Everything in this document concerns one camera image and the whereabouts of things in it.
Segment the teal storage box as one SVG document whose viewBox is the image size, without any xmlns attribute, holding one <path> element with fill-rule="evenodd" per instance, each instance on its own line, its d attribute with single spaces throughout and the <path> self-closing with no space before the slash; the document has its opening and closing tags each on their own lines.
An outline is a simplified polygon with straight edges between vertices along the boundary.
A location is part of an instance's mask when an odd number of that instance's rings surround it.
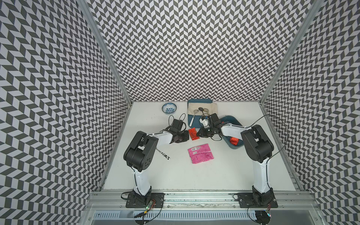
<svg viewBox="0 0 360 225">
<path fill-rule="evenodd" d="M 225 126 L 221 128 L 221 134 L 227 145 L 231 149 L 239 149 L 240 147 L 242 147 L 244 145 L 241 136 L 242 131 L 234 127 L 234 126 L 242 127 L 242 124 L 235 117 L 230 115 L 224 116 L 220 118 L 220 120 L 222 121 L 222 124 L 225 124 Z M 230 143 L 230 137 L 235 137 L 240 140 L 238 146 L 234 146 Z"/>
</svg>

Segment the pink tea bag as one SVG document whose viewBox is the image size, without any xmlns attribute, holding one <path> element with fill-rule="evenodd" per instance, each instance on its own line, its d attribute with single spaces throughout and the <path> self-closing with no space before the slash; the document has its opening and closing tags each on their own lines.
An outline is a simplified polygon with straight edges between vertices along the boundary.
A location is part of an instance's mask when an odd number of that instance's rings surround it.
<svg viewBox="0 0 360 225">
<path fill-rule="evenodd" d="M 214 156 L 211 152 L 205 152 L 200 154 L 195 154 L 190 156 L 193 164 L 198 164 L 202 162 L 207 162 L 214 159 Z"/>
<path fill-rule="evenodd" d="M 208 152 L 211 152 L 211 149 L 208 144 L 203 144 L 188 149 L 188 153 L 191 157 L 194 155 L 205 154 Z"/>
</svg>

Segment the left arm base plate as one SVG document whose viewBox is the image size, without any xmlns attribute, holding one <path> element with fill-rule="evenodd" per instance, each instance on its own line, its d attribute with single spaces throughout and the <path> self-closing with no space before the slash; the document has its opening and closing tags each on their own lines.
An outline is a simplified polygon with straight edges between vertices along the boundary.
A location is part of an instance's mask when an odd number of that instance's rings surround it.
<svg viewBox="0 0 360 225">
<path fill-rule="evenodd" d="M 154 208 L 162 208 L 164 205 L 165 193 L 151 193 L 150 195 L 141 196 L 136 192 L 128 195 L 126 208 L 144 209 L 151 200 L 155 201 Z"/>
</svg>

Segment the red tea bag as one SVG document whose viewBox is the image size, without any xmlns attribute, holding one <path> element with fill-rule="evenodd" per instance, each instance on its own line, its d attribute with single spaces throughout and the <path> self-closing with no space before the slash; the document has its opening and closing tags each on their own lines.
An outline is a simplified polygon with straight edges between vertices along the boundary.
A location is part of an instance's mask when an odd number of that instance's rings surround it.
<svg viewBox="0 0 360 225">
<path fill-rule="evenodd" d="M 238 146 L 239 144 L 239 139 L 238 138 L 235 138 L 235 137 L 230 137 L 230 143 L 234 146 Z"/>
<path fill-rule="evenodd" d="M 192 141 L 198 140 L 200 137 L 197 135 L 197 130 L 196 128 L 191 128 L 188 130 L 190 138 Z"/>
</svg>

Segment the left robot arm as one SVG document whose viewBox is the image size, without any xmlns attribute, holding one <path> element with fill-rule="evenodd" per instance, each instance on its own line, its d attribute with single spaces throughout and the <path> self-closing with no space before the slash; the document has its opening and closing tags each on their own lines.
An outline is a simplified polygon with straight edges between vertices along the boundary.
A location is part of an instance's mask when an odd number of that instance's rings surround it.
<svg viewBox="0 0 360 225">
<path fill-rule="evenodd" d="M 144 171 L 150 166 L 158 147 L 172 143 L 182 143 L 189 139 L 186 124 L 174 119 L 165 129 L 152 134 L 138 131 L 124 153 L 124 160 L 134 172 L 136 197 L 148 197 L 151 185 Z"/>
</svg>

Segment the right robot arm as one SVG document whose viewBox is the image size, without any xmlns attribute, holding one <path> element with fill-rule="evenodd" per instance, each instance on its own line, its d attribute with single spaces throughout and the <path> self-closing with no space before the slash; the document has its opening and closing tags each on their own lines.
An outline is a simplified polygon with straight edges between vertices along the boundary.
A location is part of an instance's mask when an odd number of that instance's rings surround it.
<svg viewBox="0 0 360 225">
<path fill-rule="evenodd" d="M 260 125 L 249 127 L 221 121 L 217 114 L 203 115 L 200 119 L 199 137 L 233 137 L 243 141 L 246 153 L 253 160 L 254 184 L 249 197 L 250 206 L 267 207 L 275 199 L 269 184 L 269 166 L 274 145 Z"/>
</svg>

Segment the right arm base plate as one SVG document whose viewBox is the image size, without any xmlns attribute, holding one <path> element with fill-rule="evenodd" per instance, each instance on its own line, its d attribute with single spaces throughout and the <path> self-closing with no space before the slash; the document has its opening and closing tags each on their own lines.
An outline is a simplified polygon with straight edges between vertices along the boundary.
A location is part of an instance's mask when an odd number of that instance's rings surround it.
<svg viewBox="0 0 360 225">
<path fill-rule="evenodd" d="M 237 193 L 241 208 L 278 208 L 278 203 L 272 192 L 265 194 L 256 193 Z"/>
</svg>

